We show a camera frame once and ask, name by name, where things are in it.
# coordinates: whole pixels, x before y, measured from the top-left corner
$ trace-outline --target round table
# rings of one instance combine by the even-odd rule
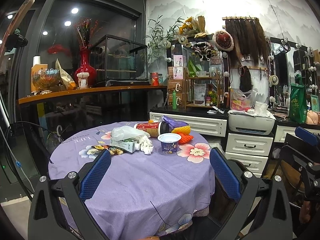
[[[90,146],[108,145],[113,128],[134,126],[120,122],[75,134],[60,144],[49,163],[51,179],[78,172],[85,163]],[[101,229],[111,240],[135,240],[166,235],[191,224],[192,216],[205,215],[214,193],[214,170],[210,147],[198,133],[180,145],[176,154],[166,154],[156,138],[151,138],[151,155],[141,151],[112,156],[111,165],[91,199],[85,204]],[[66,218],[71,227],[76,225]]]

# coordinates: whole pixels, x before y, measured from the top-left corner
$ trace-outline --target metal bolt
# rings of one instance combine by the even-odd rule
[[[251,178],[252,177],[252,173],[250,171],[245,171],[244,172],[244,176],[247,178]]]
[[[39,181],[40,181],[40,182],[44,182],[46,179],[47,179],[46,176],[41,176],[40,179],[39,179]]]
[[[69,179],[73,179],[77,174],[73,171],[68,174]]]
[[[281,181],[281,177],[279,175],[276,175],[275,176],[275,180],[280,182]]]

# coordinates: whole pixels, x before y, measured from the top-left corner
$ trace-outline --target blue textured pad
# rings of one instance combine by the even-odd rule
[[[240,183],[216,149],[210,152],[210,163],[228,197],[238,202],[241,198]]]
[[[294,133],[298,138],[312,146],[318,144],[317,136],[301,127],[297,127]]]
[[[79,197],[83,202],[92,198],[110,164],[111,154],[108,150],[106,150],[104,153],[102,153],[99,160],[94,164],[81,182],[81,191]]]

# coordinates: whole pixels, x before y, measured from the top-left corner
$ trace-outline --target green shopping bag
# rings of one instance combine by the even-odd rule
[[[289,118],[297,123],[305,123],[307,119],[307,95],[301,75],[296,76],[299,84],[291,84]]]

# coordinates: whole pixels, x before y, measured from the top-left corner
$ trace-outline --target green picture frame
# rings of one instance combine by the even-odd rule
[[[311,110],[313,112],[319,112],[319,98],[318,98],[318,96],[311,95]]]

